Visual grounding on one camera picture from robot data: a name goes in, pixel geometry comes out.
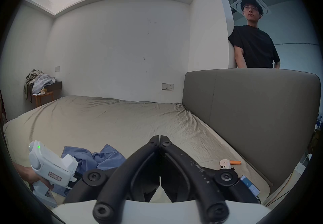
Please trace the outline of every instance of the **hand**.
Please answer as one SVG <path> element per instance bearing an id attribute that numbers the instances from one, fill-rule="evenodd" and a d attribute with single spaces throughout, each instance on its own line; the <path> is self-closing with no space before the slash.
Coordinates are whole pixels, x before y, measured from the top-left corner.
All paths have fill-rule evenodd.
<path id="1" fill-rule="evenodd" d="M 53 185 L 49 183 L 48 180 L 45 178 L 41 177 L 40 175 L 36 174 L 35 171 L 31 167 L 26 167 L 26 179 L 24 179 L 30 184 L 33 184 L 34 182 L 37 181 L 42 181 L 50 190 L 54 188 Z"/>
<path id="2" fill-rule="evenodd" d="M 46 180 L 45 178 L 42 178 L 40 175 L 36 174 L 35 171 L 31 167 L 24 167 L 24 166 L 19 165 L 15 162 L 12 162 L 12 163 L 14 164 L 14 167 L 17 170 L 20 177 L 22 178 L 22 180 L 27 181 L 30 184 L 40 180 L 49 189 L 52 190 L 54 188 L 54 186 L 51 185 L 48 180 Z"/>

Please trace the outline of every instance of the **gray upholstered headboard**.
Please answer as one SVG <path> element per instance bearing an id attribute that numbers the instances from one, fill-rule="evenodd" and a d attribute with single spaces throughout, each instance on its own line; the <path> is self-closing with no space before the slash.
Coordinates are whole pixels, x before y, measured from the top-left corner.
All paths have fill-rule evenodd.
<path id="1" fill-rule="evenodd" d="M 271 68 L 188 72 L 183 105 L 215 130 L 276 190 L 292 173 L 314 130 L 319 78 Z"/>

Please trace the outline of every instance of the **blue cloth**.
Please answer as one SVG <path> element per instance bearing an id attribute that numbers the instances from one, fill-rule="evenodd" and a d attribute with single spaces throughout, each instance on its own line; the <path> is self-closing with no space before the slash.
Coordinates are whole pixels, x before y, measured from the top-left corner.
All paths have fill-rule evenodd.
<path id="1" fill-rule="evenodd" d="M 108 144 L 106 144 L 100 152 L 95 153 L 91 153 L 87 149 L 65 146 L 62 153 L 62 158 L 67 154 L 73 156 L 78 162 L 76 171 L 80 174 L 84 174 L 87 170 L 95 168 L 108 170 L 119 167 L 123 162 L 126 161 L 124 156 L 119 151 Z M 54 189 L 52 191 L 66 197 L 69 189 L 59 185 L 54 185 Z"/>

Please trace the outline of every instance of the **black hair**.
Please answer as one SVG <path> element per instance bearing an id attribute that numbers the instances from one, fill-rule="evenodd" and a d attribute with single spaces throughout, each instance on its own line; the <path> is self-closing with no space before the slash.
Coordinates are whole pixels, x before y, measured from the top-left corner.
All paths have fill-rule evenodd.
<path id="1" fill-rule="evenodd" d="M 264 10 L 262 7 L 259 5 L 259 3 L 256 0 L 242 0 L 241 1 L 241 10 L 243 11 L 243 8 L 246 4 L 250 4 L 255 6 L 258 9 L 259 15 L 264 15 Z"/>

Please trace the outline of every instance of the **black t-shirt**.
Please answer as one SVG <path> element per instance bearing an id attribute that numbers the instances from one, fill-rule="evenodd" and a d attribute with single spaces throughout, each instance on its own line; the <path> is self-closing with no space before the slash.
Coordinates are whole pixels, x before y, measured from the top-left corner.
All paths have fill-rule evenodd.
<path id="1" fill-rule="evenodd" d="M 229 36 L 232 45 L 243 49 L 248 68 L 272 68 L 280 61 L 273 41 L 264 31 L 250 25 L 235 26 Z"/>

